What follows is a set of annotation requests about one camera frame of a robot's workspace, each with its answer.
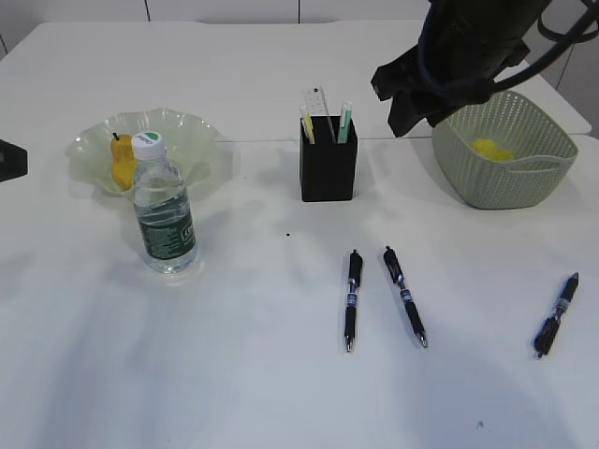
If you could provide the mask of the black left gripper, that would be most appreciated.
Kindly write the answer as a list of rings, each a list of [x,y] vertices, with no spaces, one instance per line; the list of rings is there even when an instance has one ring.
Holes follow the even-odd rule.
[[[0,182],[25,176],[28,173],[27,150],[0,140]]]

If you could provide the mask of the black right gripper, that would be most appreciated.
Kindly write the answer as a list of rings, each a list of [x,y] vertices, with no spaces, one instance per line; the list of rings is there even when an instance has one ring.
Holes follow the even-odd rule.
[[[418,63],[418,45],[415,45],[394,61],[380,65],[371,79],[380,101],[393,96],[387,123],[396,138],[405,136],[424,118],[429,126],[436,126],[459,109],[487,101],[493,94],[492,80],[462,79],[431,84],[421,74]]]

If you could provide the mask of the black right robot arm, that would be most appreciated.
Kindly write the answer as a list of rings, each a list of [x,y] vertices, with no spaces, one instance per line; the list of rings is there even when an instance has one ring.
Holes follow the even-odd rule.
[[[525,34],[548,1],[432,1],[414,47],[377,67],[371,85],[391,101],[395,137],[421,120],[432,127],[491,96],[491,82],[528,54]]]

